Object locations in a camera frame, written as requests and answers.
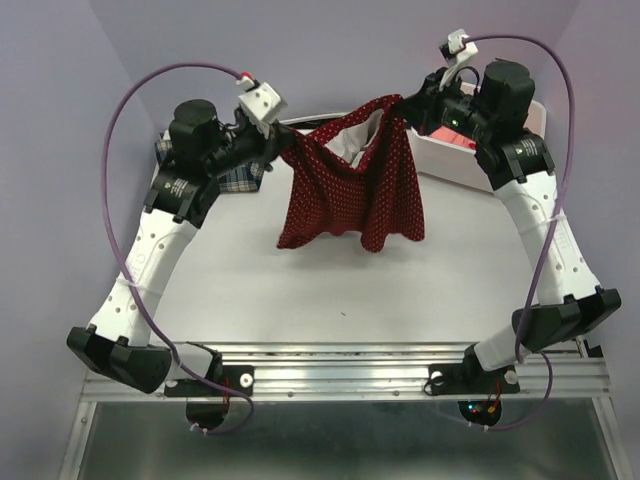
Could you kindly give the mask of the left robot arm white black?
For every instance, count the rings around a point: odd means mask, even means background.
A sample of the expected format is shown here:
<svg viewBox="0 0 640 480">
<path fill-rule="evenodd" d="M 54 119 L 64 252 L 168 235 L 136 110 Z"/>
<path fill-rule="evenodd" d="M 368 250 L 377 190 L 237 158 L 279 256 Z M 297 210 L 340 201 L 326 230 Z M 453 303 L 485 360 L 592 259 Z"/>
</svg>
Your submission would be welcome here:
<svg viewBox="0 0 640 480">
<path fill-rule="evenodd" d="M 67 337 L 91 371 L 147 394 L 176 371 L 199 393 L 231 393 L 217 351 L 189 369 L 172 341 L 153 346 L 149 340 L 166 338 L 153 317 L 179 258 L 220 194 L 220 177 L 247 163 L 268 166 L 295 140 L 280 122 L 261 131 L 242 108 L 234 116 L 234 125 L 221 123 L 215 106 L 202 99 L 175 108 L 170 146 L 145 196 L 131 249 L 123 254 L 112 248 L 120 268 L 115 283 L 88 325 L 72 328 Z"/>
</svg>

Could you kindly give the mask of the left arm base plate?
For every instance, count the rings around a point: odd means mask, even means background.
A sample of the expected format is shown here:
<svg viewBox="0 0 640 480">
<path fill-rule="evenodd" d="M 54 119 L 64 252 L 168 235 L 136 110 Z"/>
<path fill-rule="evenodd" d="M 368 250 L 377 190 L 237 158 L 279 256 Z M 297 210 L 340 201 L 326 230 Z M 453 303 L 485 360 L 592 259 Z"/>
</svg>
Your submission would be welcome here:
<svg viewBox="0 0 640 480">
<path fill-rule="evenodd" d="M 254 377 L 255 368 L 252 365 L 226 365 L 219 384 L 252 396 Z M 193 378 L 168 381 L 164 384 L 163 393 L 168 398 L 204 398 L 223 395 L 221 391 L 212 389 Z"/>
</svg>

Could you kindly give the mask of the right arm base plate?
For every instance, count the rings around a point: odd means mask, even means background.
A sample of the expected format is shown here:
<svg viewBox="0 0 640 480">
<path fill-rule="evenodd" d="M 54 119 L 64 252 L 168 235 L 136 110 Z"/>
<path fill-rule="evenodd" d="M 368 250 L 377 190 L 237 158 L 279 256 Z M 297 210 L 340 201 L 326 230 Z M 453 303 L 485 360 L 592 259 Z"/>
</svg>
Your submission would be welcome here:
<svg viewBox="0 0 640 480">
<path fill-rule="evenodd" d="M 513 366 L 486 372 L 472 371 L 462 364 L 432 364 L 423 391 L 429 396 L 479 397 L 489 394 L 517 394 L 521 391 Z"/>
</svg>

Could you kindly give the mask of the red polka dot skirt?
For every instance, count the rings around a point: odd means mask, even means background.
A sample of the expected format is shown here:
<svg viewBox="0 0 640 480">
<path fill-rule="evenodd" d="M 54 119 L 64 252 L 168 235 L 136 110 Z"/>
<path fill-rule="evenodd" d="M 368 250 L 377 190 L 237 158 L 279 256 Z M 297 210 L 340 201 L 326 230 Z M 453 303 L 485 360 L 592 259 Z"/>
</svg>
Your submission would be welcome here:
<svg viewBox="0 0 640 480">
<path fill-rule="evenodd" d="M 372 253 L 399 234 L 420 242 L 425 220 L 418 175 L 398 94 L 375 98 L 314 129 L 295 132 L 281 153 L 293 181 L 280 249 L 322 234 L 357 232 Z"/>
</svg>

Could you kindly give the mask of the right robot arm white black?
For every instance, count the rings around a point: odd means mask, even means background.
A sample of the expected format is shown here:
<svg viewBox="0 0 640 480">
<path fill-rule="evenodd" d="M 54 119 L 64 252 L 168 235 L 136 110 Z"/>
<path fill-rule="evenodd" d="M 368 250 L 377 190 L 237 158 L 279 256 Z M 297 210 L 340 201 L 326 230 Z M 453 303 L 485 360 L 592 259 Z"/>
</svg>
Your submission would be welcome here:
<svg viewBox="0 0 640 480">
<path fill-rule="evenodd" d="M 526 128 L 535 82 L 521 64 L 495 60 L 473 93 L 440 68 L 401 102 L 413 128 L 440 127 L 470 138 L 477 164 L 509 213 L 529 258 L 533 298 L 510 326 L 472 346 L 460 366 L 463 384 L 482 390 L 496 370 L 556 343 L 591 332 L 621 306 L 591 271 L 561 207 L 555 165 L 545 141 Z"/>
</svg>

